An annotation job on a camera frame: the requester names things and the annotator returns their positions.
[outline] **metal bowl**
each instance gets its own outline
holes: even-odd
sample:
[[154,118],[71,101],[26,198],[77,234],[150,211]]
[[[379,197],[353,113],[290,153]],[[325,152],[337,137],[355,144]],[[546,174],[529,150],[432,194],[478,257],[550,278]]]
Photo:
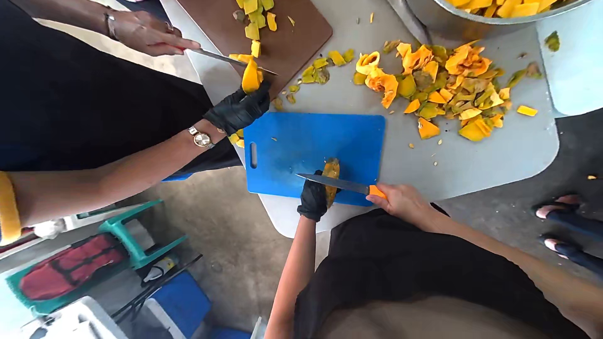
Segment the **metal bowl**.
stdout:
[[558,8],[545,13],[507,19],[470,14],[446,0],[406,1],[412,12],[428,29],[449,39],[476,40],[519,30],[536,21],[571,11],[592,0],[565,0]]

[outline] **gray floor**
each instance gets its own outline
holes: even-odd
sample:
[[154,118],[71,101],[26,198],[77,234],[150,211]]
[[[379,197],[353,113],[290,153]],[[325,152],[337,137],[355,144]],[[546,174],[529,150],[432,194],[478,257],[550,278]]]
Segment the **gray floor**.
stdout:
[[[558,119],[557,126],[561,149],[555,162],[539,175],[438,204],[457,220],[596,281],[590,272],[559,258],[536,241],[543,232],[561,230],[588,252],[603,256],[600,242],[569,233],[530,213],[535,203],[578,191],[589,202],[584,215],[603,219],[601,181],[587,180],[587,175],[596,174],[603,162],[603,133],[598,131],[603,126],[603,111]],[[259,198],[247,192],[243,168],[209,171],[184,182],[162,183],[132,199],[157,198],[164,199],[165,204],[147,215],[143,224],[152,226],[152,233],[160,241],[187,233],[191,239],[182,248],[185,257],[204,254],[191,272],[213,301],[210,319],[248,331],[259,315],[266,319],[291,240],[276,232]],[[318,235],[318,260],[326,254],[328,241],[327,233]]]

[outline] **brown cutting board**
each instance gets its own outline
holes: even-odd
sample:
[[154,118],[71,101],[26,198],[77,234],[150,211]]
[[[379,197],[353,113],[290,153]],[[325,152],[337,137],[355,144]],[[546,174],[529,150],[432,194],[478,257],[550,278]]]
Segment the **brown cutting board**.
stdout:
[[[239,9],[236,0],[178,1],[220,53],[226,56],[251,54],[251,40],[245,37],[245,25],[232,16]],[[276,14],[278,29],[275,32],[268,26],[260,29],[262,54],[256,61],[259,66],[279,74],[264,74],[273,84],[270,97],[274,98],[331,38],[333,28],[311,0],[274,0],[269,12]],[[295,20],[294,27],[287,16]],[[233,67],[243,75],[243,67]]]

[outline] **blue cutting board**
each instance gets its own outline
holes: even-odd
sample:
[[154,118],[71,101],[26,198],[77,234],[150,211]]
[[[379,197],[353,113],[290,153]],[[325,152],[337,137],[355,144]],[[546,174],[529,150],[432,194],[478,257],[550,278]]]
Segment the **blue cutting board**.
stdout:
[[[340,179],[375,184],[384,134],[380,115],[266,113],[244,130],[247,189],[299,197],[304,179],[296,174],[322,170],[330,157],[339,159]],[[350,191],[341,191],[335,202],[371,205]]]

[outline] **black glove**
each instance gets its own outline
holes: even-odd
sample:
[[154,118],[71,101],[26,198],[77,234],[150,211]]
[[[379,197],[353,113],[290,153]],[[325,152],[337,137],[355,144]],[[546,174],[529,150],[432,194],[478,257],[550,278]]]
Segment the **black glove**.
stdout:
[[[321,176],[323,172],[318,170],[314,174]],[[327,212],[327,191],[323,184],[306,180],[301,192],[301,205],[297,206],[297,212],[308,219],[316,222]]]
[[233,135],[262,116],[270,107],[270,82],[262,81],[260,88],[247,95],[243,88],[227,96],[203,116],[217,128]]

